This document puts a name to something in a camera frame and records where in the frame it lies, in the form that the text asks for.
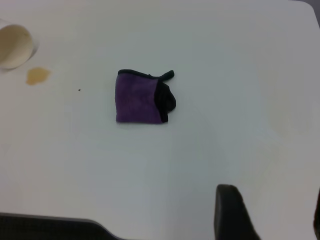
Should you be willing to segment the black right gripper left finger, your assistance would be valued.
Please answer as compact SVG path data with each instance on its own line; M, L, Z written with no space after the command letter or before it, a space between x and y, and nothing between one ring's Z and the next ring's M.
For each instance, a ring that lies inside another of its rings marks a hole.
M219 184L215 192L216 240L259 240L243 197L234 185Z

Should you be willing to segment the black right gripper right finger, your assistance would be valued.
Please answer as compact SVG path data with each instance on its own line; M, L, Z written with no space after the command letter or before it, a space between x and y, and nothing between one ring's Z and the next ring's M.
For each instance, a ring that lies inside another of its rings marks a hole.
M317 240L320 240L320 192L318 193L313 219L313 230Z

